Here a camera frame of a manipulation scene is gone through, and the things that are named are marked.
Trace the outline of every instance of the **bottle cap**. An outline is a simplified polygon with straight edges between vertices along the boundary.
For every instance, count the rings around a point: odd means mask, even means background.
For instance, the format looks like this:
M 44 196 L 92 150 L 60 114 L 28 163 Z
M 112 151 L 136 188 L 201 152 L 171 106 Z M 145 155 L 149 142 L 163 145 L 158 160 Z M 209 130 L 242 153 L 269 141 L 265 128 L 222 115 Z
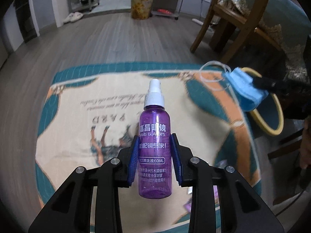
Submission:
M 148 93 L 145 96 L 144 107 L 150 105 L 158 105 L 164 107 L 164 96 L 161 92 L 160 81 L 152 79 L 149 83 Z

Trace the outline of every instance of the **trash bin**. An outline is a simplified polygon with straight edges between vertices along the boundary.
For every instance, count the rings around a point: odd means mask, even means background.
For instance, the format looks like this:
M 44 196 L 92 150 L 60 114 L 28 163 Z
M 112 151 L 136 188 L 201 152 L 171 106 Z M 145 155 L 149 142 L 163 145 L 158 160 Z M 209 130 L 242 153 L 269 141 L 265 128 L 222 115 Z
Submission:
M 134 19 L 149 18 L 153 0 L 131 0 L 131 16 Z

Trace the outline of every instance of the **red item on shelf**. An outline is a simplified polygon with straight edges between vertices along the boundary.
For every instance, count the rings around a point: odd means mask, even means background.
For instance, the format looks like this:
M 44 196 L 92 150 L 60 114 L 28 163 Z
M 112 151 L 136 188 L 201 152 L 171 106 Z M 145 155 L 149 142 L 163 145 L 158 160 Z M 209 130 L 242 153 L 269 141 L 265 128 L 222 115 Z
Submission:
M 158 9 L 158 12 L 163 13 L 163 14 L 167 14 L 167 15 L 171 15 L 171 12 L 169 10 L 165 10 L 165 9 Z

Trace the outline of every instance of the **chair leg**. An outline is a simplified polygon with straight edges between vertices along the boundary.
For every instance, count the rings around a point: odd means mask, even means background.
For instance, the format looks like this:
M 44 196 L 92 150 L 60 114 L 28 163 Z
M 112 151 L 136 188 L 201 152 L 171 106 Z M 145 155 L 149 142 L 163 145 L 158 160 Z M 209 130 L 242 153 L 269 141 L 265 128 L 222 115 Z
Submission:
M 289 144 L 287 146 L 281 147 L 280 149 L 277 149 L 276 151 L 268 153 L 268 159 L 270 160 L 273 158 L 278 158 L 298 150 L 300 148 L 301 141 L 302 140 L 300 139 L 292 144 Z
M 241 30 L 237 38 L 230 45 L 229 49 L 226 51 L 220 61 L 224 64 L 227 64 L 229 60 L 236 54 L 236 52 L 246 44 L 249 35 L 249 30 Z
M 195 50 L 197 49 L 197 47 L 201 43 L 201 41 L 202 41 L 202 39 L 203 39 L 203 37 L 204 37 L 204 35 L 205 35 L 205 33 L 206 33 L 210 23 L 212 21 L 212 18 L 214 16 L 214 14 L 215 14 L 215 11 L 213 11 L 212 8 L 210 8 L 208 10 L 206 18 L 204 20 L 204 23 L 203 23 L 203 25 L 201 27 L 201 30 L 200 30 L 199 34 L 197 35 L 197 38 L 195 39 L 195 41 L 193 42 L 192 46 L 190 47 L 190 51 L 192 53 L 195 52 Z
M 302 136 L 303 131 L 304 131 L 304 129 L 298 130 L 295 133 L 291 134 L 290 136 L 281 139 L 279 141 L 279 144 L 282 145 L 282 144 L 288 143 L 288 142 L 294 140 L 295 138 Z
M 209 42 L 209 46 L 212 48 L 212 50 L 215 52 L 221 52 L 229 38 L 234 33 L 235 29 L 235 25 L 221 18 L 216 26 L 212 39 Z
M 277 197 L 273 200 L 272 202 L 272 205 L 277 205 L 277 204 L 280 204 L 282 203 L 283 201 L 286 201 L 292 197 L 294 197 L 296 194 L 287 194 L 287 195 L 284 195 L 284 196 L 281 196 L 281 197 Z

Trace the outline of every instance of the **wooden floor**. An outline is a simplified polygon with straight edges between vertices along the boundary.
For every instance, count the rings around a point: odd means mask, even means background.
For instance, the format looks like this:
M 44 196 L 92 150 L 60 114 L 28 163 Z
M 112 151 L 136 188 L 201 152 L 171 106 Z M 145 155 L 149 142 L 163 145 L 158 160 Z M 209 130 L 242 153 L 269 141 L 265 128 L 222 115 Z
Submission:
M 200 26 L 190 19 L 132 20 L 129 13 L 82 19 L 37 37 L 0 70 L 0 199 L 27 230 L 40 210 L 35 180 L 38 123 L 52 79 L 63 69 L 121 61 L 206 63 L 217 55 L 189 47 Z

